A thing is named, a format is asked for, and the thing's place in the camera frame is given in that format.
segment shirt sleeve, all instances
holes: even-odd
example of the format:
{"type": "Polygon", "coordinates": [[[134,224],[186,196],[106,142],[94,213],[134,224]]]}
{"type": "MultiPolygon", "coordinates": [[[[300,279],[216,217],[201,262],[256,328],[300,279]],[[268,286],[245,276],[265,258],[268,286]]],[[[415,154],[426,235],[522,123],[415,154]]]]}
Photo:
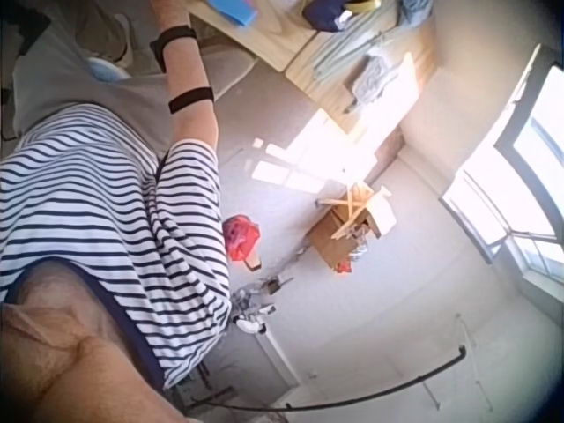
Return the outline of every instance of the shirt sleeve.
{"type": "Polygon", "coordinates": [[[170,149],[157,180],[156,206],[160,224],[190,271],[228,299],[218,161],[210,146],[185,140],[170,149]]]}

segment wooden table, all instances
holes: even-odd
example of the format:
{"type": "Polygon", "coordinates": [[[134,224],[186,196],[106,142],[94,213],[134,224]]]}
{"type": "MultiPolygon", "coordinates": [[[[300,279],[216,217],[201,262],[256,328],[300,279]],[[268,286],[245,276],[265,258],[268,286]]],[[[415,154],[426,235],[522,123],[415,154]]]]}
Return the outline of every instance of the wooden table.
{"type": "MultiPolygon", "coordinates": [[[[250,50],[286,77],[311,98],[355,141],[368,131],[385,139],[409,111],[420,91],[436,70],[434,19],[398,37],[378,54],[390,65],[404,63],[397,80],[373,107],[354,113],[345,110],[353,103],[351,86],[359,74],[363,57],[335,77],[318,82],[313,78],[315,58],[339,39],[334,33],[318,33],[301,16],[303,0],[255,0],[256,20],[240,27],[222,17],[204,0],[188,2],[189,12],[250,50]]],[[[373,19],[353,48],[397,23],[397,1],[382,0],[382,13],[373,19]]]]}
{"type": "Polygon", "coordinates": [[[277,71],[284,71],[317,31],[301,16],[303,0],[255,0],[255,21],[241,27],[231,23],[204,0],[188,2],[190,14],[215,27],[277,71]]]}

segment window sill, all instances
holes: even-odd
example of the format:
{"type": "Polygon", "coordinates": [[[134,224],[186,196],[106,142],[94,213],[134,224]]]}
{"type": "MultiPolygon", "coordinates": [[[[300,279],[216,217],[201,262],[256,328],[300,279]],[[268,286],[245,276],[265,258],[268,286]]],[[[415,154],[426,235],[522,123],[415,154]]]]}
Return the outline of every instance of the window sill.
{"type": "Polygon", "coordinates": [[[525,271],[523,273],[523,278],[527,282],[532,283],[538,289],[542,289],[545,293],[548,293],[551,297],[564,304],[564,285],[547,278],[545,275],[542,275],[537,271],[525,271]]]}

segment curved black rod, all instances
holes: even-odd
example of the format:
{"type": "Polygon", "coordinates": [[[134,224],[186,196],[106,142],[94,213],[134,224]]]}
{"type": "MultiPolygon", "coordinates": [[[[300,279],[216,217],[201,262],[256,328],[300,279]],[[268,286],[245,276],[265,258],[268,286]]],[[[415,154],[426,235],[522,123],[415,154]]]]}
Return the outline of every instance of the curved black rod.
{"type": "Polygon", "coordinates": [[[460,352],[458,357],[452,359],[448,363],[443,364],[442,366],[436,368],[435,370],[433,370],[429,373],[426,373],[422,376],[416,377],[415,379],[413,379],[409,382],[402,383],[401,385],[397,385],[394,388],[390,388],[388,390],[376,392],[375,394],[368,395],[366,397],[348,399],[346,401],[339,401],[338,403],[307,405],[307,406],[304,406],[304,407],[295,407],[295,408],[294,407],[288,407],[288,408],[238,407],[236,405],[223,405],[223,404],[217,404],[217,403],[213,403],[213,402],[209,402],[209,401],[202,401],[202,404],[213,405],[215,407],[220,407],[220,408],[228,408],[230,410],[239,410],[241,412],[313,412],[313,411],[317,411],[317,410],[327,410],[329,408],[347,407],[348,405],[365,403],[365,402],[371,401],[373,399],[385,397],[385,396],[390,395],[390,394],[395,394],[396,392],[399,392],[400,390],[406,390],[407,388],[410,388],[413,385],[417,385],[418,383],[421,383],[421,382],[425,381],[426,379],[430,379],[433,376],[437,376],[439,373],[442,373],[445,370],[455,366],[460,361],[462,361],[466,358],[466,348],[464,347],[464,345],[460,345],[458,347],[458,351],[460,352]]]}

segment person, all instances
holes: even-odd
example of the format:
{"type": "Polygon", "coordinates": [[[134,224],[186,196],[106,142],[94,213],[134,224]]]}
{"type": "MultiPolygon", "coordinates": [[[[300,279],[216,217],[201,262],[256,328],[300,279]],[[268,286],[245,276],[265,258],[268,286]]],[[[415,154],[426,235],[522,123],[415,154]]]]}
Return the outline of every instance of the person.
{"type": "MultiPolygon", "coordinates": [[[[226,327],[210,83],[184,0],[152,8],[166,84],[98,81],[56,4],[15,64],[19,145],[0,165],[0,392],[22,421],[185,421],[160,392],[226,327]]],[[[127,46],[105,48],[119,62],[127,46]]]]}

